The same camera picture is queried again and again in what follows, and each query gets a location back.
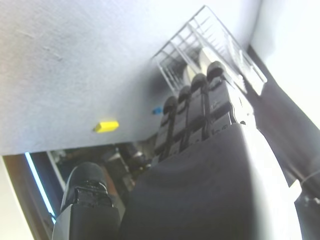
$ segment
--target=blue object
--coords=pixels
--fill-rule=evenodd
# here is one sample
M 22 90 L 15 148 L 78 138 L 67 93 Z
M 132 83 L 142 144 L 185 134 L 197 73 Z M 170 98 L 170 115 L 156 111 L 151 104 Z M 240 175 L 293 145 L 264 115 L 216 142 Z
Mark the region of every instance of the blue object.
M 162 114 L 162 112 L 163 112 L 163 109 L 162 109 L 161 106 L 156 107 L 156 108 L 153 109 L 153 111 L 152 111 L 152 113 L 153 113 L 154 115 L 160 115 L 160 114 Z

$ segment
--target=white wire basket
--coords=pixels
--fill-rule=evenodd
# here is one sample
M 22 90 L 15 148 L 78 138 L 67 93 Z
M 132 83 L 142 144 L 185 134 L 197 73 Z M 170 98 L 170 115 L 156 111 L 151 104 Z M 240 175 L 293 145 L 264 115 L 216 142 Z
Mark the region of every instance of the white wire basket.
M 194 75 L 207 74 L 211 62 L 220 61 L 239 89 L 244 81 L 260 96 L 267 78 L 207 6 L 203 6 L 154 56 L 174 95 Z

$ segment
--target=blue light strip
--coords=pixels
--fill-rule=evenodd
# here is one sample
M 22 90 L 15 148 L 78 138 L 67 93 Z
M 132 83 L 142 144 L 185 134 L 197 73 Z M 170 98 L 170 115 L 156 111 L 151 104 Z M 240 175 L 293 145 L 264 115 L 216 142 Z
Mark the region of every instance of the blue light strip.
M 55 213 L 54 213 L 54 210 L 52 209 L 52 206 L 51 206 L 51 204 L 49 202 L 47 194 L 45 192 L 44 186 L 42 185 L 42 183 L 40 181 L 39 175 L 38 175 L 37 170 L 35 168 L 34 162 L 32 161 L 30 153 L 26 152 L 24 155 L 25 155 L 26 160 L 27 160 L 27 162 L 29 164 L 29 167 L 31 169 L 32 175 L 33 175 L 34 180 L 36 182 L 36 185 L 39 188 L 39 191 L 40 191 L 41 196 L 43 198 L 44 204 L 45 204 L 46 208 L 48 209 L 48 212 L 51 213 L 53 216 L 56 216 Z M 52 219 L 53 224 L 55 224 L 56 220 L 53 217 L 51 219 Z

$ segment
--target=wire dish rack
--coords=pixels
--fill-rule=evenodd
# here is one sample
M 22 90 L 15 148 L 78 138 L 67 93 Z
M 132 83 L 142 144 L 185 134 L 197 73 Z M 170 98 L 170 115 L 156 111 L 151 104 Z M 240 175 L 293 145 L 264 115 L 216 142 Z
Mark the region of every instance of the wire dish rack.
M 235 84 L 246 93 L 249 83 L 260 96 L 266 77 L 239 46 L 212 10 L 203 6 L 154 56 L 176 96 L 194 75 L 207 74 L 211 62 L 220 61 Z

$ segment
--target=dish rack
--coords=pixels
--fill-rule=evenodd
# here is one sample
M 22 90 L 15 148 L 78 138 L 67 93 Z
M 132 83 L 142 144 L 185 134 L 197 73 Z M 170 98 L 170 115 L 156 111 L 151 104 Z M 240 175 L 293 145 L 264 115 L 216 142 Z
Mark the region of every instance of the dish rack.
M 191 83 L 192 75 L 207 73 L 203 62 L 208 60 L 222 62 L 244 94 L 247 92 L 244 82 L 250 84 L 259 96 L 267 82 L 264 74 L 208 6 L 203 6 L 156 53 L 154 59 L 175 96 L 183 86 Z

